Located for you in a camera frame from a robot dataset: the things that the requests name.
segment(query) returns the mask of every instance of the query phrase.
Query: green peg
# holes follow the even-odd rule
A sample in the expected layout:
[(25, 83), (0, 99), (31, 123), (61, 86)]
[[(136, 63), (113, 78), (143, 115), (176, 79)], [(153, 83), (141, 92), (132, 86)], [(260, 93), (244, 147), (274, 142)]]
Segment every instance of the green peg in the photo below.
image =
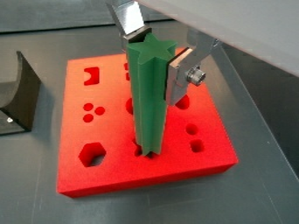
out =
[(160, 41), (152, 33), (144, 42), (127, 45), (127, 60), (135, 113), (135, 140), (143, 155), (160, 154), (164, 136), (167, 104), (164, 101), (168, 61), (176, 43)]

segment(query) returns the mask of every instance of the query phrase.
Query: gray table surface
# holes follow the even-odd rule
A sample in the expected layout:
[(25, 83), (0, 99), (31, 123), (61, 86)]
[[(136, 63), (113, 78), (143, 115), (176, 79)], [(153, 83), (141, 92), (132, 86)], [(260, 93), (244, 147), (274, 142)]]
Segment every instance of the gray table surface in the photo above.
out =
[[(184, 45), (185, 27), (152, 23)], [(113, 26), (0, 36), (0, 81), (20, 50), (41, 78), (33, 131), (0, 137), (0, 223), (298, 223), (299, 183), (222, 50), (203, 61), (239, 164), (204, 178), (80, 199), (56, 193), (67, 61), (120, 53)]]

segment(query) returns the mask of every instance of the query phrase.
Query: metal holder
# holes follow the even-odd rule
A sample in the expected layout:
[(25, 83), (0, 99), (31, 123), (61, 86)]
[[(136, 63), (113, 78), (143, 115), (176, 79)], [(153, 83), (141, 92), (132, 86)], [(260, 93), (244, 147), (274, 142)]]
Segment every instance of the metal holder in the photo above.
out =
[(0, 136), (31, 131), (41, 81), (21, 52), (16, 52), (16, 81), (0, 83)]

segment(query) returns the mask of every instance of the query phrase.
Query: gray surface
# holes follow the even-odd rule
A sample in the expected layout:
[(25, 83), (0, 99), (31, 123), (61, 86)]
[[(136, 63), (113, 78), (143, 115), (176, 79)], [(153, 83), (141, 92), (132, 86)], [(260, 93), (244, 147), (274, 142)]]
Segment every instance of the gray surface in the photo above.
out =
[(226, 52), (299, 175), (299, 78), (232, 47)]
[[(155, 10), (141, 7), (145, 21), (168, 19)], [(111, 25), (105, 0), (0, 0), (0, 32), (60, 29)]]
[(137, 0), (299, 76), (298, 0)]
[[(183, 43), (184, 26), (152, 27), (160, 39)], [(239, 165), (211, 177), (69, 199), (55, 192), (67, 60), (120, 53), (117, 29), (0, 36), (3, 80), (13, 78), (16, 50), (43, 86), (32, 133), (0, 138), (0, 223), (298, 223), (298, 179), (223, 51), (203, 68)]]

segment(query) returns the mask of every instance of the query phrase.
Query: hexagonal hole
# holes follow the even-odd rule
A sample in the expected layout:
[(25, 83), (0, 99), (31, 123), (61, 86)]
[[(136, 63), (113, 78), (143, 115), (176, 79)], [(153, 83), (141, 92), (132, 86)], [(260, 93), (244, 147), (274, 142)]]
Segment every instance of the hexagonal hole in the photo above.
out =
[(103, 163), (107, 151), (100, 143), (87, 143), (80, 151), (79, 160), (85, 167)]

